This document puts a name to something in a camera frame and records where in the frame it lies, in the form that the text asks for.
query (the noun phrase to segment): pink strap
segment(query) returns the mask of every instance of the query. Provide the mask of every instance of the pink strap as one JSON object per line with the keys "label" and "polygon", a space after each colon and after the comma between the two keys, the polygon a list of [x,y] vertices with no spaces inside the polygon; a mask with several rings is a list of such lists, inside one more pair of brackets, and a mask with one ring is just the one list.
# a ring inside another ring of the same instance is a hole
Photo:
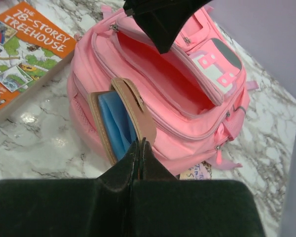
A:
{"label": "pink strap", "polygon": [[256,90],[259,88],[258,83],[255,80],[247,81],[247,90]]}
{"label": "pink strap", "polygon": [[103,19],[107,19],[112,15],[112,8],[108,5],[101,5],[101,12],[103,14]]}
{"label": "pink strap", "polygon": [[209,14],[209,13],[211,13],[213,10],[214,10],[214,8],[212,7],[212,6],[209,6],[208,4],[206,4],[205,6],[204,6],[204,9],[205,9],[205,11]]}
{"label": "pink strap", "polygon": [[209,159],[206,160],[206,162],[210,164],[213,168],[220,169],[220,170],[230,170],[233,168],[242,167],[242,164],[240,163],[234,163],[231,160],[222,159],[221,157],[217,157],[217,155],[210,157]]}

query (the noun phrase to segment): blue wallet lining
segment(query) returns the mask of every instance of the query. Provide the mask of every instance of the blue wallet lining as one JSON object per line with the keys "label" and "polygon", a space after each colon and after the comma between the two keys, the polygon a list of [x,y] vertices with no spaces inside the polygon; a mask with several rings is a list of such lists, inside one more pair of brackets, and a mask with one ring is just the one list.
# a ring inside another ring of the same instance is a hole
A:
{"label": "blue wallet lining", "polygon": [[121,160],[137,139],[134,125],[116,91],[98,97],[105,130],[117,160]]}

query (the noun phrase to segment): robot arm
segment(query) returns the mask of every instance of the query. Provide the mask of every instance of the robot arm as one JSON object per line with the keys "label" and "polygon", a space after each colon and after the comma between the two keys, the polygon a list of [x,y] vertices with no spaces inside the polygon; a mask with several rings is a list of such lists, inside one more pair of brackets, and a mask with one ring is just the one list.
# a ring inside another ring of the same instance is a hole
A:
{"label": "robot arm", "polygon": [[189,17],[211,0],[125,0],[124,10],[152,40],[159,53],[170,50]]}

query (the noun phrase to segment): backpack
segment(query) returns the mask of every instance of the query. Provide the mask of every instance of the backpack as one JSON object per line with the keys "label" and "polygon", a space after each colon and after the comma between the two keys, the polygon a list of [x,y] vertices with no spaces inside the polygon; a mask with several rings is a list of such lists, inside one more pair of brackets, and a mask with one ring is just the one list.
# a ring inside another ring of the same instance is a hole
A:
{"label": "backpack", "polygon": [[190,17],[165,54],[122,8],[102,10],[104,19],[76,36],[67,84],[73,125],[85,143],[106,156],[87,96],[108,90],[114,77],[128,78],[156,123],[153,152],[173,175],[202,161],[218,169],[242,167],[222,159],[222,147],[244,122],[246,71],[205,8]]}

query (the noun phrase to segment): marble countertop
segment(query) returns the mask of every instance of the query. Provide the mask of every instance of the marble countertop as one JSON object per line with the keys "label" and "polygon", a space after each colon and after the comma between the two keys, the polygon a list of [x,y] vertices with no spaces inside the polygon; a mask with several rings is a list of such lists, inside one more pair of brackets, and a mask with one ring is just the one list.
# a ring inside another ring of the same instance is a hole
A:
{"label": "marble countertop", "polygon": [[[17,0],[0,2],[0,12]],[[117,9],[122,0],[28,0],[64,31],[85,32],[102,18],[102,2]],[[275,237],[281,216],[294,138],[296,100],[226,32],[240,55],[248,80],[260,89],[239,137],[224,146],[223,156],[243,164],[232,171],[213,170],[213,179],[244,182],[255,196],[268,237]],[[98,177],[110,165],[94,155],[76,135],[68,113],[69,66],[0,124],[0,179]]]}

